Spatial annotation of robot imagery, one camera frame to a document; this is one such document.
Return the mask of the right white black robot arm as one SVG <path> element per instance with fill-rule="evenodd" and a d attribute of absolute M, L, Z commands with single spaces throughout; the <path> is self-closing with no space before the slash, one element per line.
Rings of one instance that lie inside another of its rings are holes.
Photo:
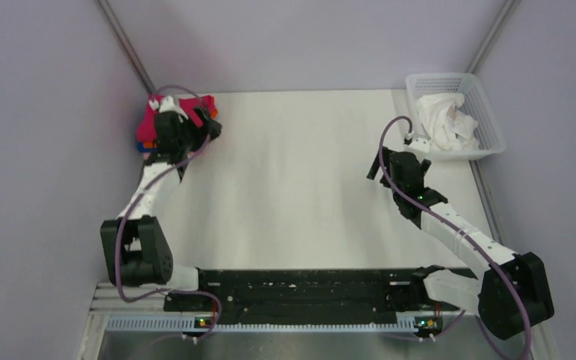
<path fill-rule="evenodd" d="M 508 340 L 555 314 L 545 264 L 533 252 L 519 254 L 485 235 L 459 214 L 448 199 L 425 185 L 429 160 L 383 147 L 367 174 L 391 189 L 401 216 L 442 243 L 473 273 L 442 266 L 419 268 L 409 289 L 411 302 L 429 309 L 437 302 L 474 314 L 496 338 Z"/>

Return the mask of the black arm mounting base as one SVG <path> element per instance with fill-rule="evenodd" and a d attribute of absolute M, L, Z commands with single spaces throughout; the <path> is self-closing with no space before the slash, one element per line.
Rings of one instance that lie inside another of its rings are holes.
<path fill-rule="evenodd" d="M 432 311 L 422 281 L 439 266 L 404 269 L 199 270 L 199 295 L 172 294 L 166 312 L 220 311 L 220 325 L 394 324 Z"/>

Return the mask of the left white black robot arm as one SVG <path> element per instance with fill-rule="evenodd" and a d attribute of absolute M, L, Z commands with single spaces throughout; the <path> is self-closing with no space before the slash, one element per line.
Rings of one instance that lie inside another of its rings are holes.
<path fill-rule="evenodd" d="M 173 254 L 158 213 L 182 183 L 190 161 L 222 131 L 206 105 L 192 113 L 197 121 L 179 109 L 156 112 L 155 149 L 143 164 L 138 187 L 120 214 L 100 226 L 109 280 L 117 287 L 165 285 L 173 277 Z"/>

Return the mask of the crimson red t-shirt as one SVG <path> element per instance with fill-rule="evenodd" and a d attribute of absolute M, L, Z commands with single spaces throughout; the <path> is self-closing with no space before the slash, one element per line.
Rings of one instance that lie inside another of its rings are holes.
<path fill-rule="evenodd" d="M 197 128 L 202 130 L 207 128 L 206 121 L 202 120 L 194 109 L 197 107 L 203 108 L 212 119 L 215 119 L 218 114 L 215 97 L 212 95 L 204 95 L 199 98 L 180 98 L 177 96 L 152 94 L 148 98 L 143 120 L 136 129 L 136 141 L 138 143 L 153 143 L 155 141 L 155 115 L 160 110 L 162 103 L 175 104 L 175 108 L 182 110 L 183 115 L 189 119 L 189 122 L 193 122 Z"/>

